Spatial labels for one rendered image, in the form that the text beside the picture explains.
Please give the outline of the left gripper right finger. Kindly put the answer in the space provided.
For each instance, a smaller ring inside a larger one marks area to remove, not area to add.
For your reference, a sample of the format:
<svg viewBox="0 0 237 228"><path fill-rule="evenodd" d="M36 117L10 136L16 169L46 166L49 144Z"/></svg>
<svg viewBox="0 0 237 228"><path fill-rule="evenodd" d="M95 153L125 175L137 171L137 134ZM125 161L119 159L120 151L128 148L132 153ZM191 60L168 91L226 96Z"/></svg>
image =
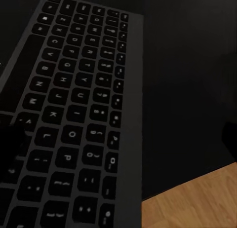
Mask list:
<svg viewBox="0 0 237 228"><path fill-rule="evenodd" d="M221 140L237 162L237 124L226 122Z"/></svg>

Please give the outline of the keyboard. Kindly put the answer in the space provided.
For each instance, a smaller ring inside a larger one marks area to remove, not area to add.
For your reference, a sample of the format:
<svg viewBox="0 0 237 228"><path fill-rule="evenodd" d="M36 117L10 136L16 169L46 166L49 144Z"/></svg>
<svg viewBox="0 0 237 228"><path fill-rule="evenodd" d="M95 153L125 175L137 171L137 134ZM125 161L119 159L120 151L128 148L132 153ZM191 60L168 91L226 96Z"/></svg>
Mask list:
<svg viewBox="0 0 237 228"><path fill-rule="evenodd" d="M0 128L26 141L0 228L141 228L143 15L40 0L0 77Z"/></svg>

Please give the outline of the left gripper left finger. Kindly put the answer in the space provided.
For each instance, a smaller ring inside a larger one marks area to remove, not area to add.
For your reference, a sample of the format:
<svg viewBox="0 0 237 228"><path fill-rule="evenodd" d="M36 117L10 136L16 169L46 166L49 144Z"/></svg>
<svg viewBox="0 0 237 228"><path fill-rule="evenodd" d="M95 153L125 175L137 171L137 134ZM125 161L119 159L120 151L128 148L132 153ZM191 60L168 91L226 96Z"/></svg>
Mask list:
<svg viewBox="0 0 237 228"><path fill-rule="evenodd" d="M25 131L20 122L0 128L0 182L25 141Z"/></svg>

